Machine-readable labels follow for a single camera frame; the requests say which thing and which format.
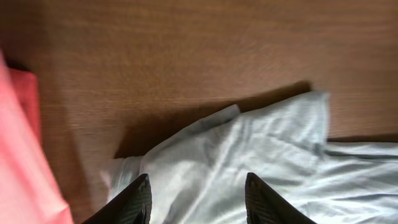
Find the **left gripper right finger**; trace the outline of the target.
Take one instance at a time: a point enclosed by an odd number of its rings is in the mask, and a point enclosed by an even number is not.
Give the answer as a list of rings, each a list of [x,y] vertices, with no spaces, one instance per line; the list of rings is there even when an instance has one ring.
[[[315,224],[255,173],[245,182],[247,224]]]

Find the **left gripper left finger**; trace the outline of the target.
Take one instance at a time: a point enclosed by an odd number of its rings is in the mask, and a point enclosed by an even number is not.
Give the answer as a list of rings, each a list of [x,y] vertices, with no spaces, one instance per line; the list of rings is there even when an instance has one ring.
[[[149,224],[152,192],[148,174],[141,174],[83,224]]]

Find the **light blue t-shirt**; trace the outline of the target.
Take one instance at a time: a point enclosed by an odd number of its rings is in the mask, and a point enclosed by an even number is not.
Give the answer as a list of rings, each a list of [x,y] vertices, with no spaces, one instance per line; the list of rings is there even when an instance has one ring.
[[[101,177],[115,198],[147,174],[151,223],[245,223],[250,172],[317,223],[396,223],[397,144],[328,142],[328,118],[319,91],[245,113],[232,105]]]

